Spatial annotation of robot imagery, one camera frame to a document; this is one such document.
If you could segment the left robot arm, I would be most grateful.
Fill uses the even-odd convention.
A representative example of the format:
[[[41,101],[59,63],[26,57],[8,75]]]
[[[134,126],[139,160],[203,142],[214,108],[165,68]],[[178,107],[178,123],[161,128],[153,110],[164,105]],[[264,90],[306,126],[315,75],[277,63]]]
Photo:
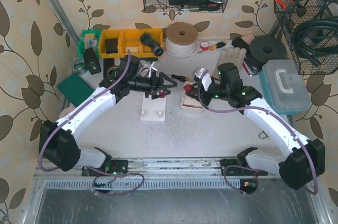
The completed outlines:
[[[46,120],[41,125],[38,164],[42,171],[47,171],[42,164],[44,158],[63,171],[75,166],[101,168],[108,162],[108,154],[99,148],[82,150],[77,144],[85,129],[131,91],[143,92],[145,97],[155,100],[169,95],[170,89],[177,87],[177,82],[163,72],[141,76],[140,67],[140,59],[127,54],[121,58],[117,69],[72,112],[55,122]]]

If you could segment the white peg base plate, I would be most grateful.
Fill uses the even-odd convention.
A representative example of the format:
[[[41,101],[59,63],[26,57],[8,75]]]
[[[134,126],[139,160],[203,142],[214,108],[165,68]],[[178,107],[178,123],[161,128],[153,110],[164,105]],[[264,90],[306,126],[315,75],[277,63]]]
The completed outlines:
[[[140,120],[145,122],[164,122],[166,112],[166,97],[152,100],[143,94]]]

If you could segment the white spring tray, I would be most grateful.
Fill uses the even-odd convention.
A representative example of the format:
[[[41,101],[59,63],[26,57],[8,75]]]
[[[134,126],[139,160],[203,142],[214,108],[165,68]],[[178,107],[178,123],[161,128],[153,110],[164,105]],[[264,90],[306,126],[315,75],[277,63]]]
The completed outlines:
[[[204,111],[204,107],[195,99],[186,95],[186,91],[183,90],[181,108],[185,113],[200,114]]]

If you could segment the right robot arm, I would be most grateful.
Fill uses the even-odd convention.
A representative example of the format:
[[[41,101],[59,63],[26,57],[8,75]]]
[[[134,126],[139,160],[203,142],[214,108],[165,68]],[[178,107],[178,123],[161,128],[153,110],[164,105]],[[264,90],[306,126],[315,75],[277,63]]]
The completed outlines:
[[[281,156],[256,147],[244,151],[245,164],[239,167],[253,172],[279,175],[294,190],[312,182],[312,195],[318,193],[318,176],[325,171],[325,145],[311,140],[285,122],[254,87],[244,86],[238,68],[231,62],[217,67],[216,83],[208,70],[198,67],[193,72],[195,83],[186,95],[199,101],[208,111],[228,114],[235,111],[255,122],[277,145]]]

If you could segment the beige work glove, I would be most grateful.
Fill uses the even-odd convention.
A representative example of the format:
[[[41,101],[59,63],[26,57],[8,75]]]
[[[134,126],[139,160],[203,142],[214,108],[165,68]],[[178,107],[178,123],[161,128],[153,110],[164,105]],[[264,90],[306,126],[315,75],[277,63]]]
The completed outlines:
[[[223,49],[220,53],[216,67],[223,63],[230,62],[233,63],[238,68],[238,70],[241,70],[246,53],[247,50],[245,48],[236,47]]]

